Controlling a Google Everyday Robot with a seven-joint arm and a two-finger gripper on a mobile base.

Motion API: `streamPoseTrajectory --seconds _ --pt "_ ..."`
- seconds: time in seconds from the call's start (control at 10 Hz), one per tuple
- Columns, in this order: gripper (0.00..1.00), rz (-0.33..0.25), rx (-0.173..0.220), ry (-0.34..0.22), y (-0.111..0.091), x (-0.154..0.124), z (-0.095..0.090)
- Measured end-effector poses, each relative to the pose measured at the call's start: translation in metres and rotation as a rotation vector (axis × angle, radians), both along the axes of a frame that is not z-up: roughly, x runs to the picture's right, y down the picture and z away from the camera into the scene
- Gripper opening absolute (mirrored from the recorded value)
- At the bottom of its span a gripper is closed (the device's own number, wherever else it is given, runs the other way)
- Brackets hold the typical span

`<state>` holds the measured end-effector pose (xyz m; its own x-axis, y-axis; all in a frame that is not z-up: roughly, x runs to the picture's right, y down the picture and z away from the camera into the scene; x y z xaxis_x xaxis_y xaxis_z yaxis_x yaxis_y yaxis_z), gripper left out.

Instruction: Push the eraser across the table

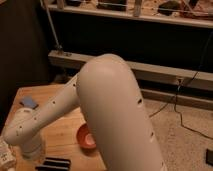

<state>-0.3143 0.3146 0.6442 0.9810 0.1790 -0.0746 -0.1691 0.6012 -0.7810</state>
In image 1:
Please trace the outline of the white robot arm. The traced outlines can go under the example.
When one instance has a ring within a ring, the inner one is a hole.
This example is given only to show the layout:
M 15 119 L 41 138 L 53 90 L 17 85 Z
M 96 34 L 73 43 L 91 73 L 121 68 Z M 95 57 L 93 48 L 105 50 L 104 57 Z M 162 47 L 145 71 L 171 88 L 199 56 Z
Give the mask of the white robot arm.
M 3 138 L 35 158 L 41 149 L 40 131 L 76 108 L 107 171 L 167 171 L 136 78 L 114 54 L 90 59 L 45 105 L 18 110 Z

